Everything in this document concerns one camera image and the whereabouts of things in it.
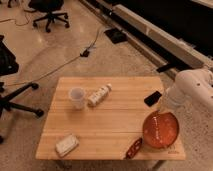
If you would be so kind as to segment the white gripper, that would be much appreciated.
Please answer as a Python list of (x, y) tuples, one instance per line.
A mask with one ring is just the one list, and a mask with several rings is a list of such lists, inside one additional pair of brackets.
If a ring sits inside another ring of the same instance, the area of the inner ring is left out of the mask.
[(164, 92), (159, 101), (159, 112), (173, 112), (176, 109), (167, 92)]

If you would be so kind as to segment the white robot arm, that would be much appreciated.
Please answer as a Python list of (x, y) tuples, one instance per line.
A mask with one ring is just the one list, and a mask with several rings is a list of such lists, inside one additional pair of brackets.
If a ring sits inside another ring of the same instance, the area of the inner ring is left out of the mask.
[(158, 109), (176, 110), (187, 97), (204, 105), (213, 112), (213, 72), (209, 69), (193, 69), (179, 72), (174, 83), (160, 98)]

